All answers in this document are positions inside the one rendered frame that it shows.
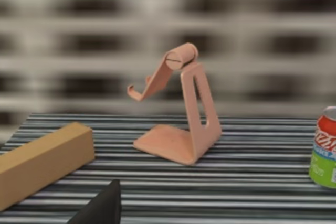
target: can lid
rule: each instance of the can lid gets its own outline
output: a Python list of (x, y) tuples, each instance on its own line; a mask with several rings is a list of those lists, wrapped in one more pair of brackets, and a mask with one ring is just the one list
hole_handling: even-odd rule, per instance
[(326, 107), (323, 114), (330, 120), (336, 121), (336, 106)]

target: striped table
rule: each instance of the striped table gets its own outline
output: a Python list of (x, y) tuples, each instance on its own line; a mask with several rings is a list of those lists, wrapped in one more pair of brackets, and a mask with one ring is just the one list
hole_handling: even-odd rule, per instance
[(194, 167), (142, 153), (132, 142), (184, 116), (32, 114), (12, 150), (77, 121), (93, 128), (97, 159), (0, 213), (0, 223), (66, 223), (114, 178), (122, 223), (336, 223), (336, 191), (307, 175), (316, 120), (221, 117), (223, 135)]

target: blurred building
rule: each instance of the blurred building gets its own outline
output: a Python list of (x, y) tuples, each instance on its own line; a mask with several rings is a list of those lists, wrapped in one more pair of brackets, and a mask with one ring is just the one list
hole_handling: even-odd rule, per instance
[(0, 0), (0, 141), (31, 112), (183, 114), (164, 53), (200, 50), (220, 115), (318, 116), (336, 95), (336, 0)]

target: black pointed object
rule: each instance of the black pointed object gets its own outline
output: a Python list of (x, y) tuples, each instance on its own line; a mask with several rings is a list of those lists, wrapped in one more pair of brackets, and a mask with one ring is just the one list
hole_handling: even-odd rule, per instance
[(104, 190), (90, 200), (67, 224), (120, 224), (120, 181), (114, 179)]

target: pink phone stand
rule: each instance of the pink phone stand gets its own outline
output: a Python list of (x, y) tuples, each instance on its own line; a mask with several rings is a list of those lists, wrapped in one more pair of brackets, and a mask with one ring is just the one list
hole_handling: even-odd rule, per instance
[[(206, 75), (197, 58), (197, 48), (191, 43), (183, 44), (164, 55), (154, 75), (146, 78), (146, 88), (142, 94), (135, 91), (133, 85), (128, 86), (128, 95), (142, 101), (164, 89), (173, 70), (182, 71), (181, 83), (189, 131), (169, 125), (157, 125), (134, 141), (136, 149), (183, 165), (193, 165), (220, 138), (222, 128)], [(197, 84), (206, 115), (204, 126), (199, 116), (194, 83)]]

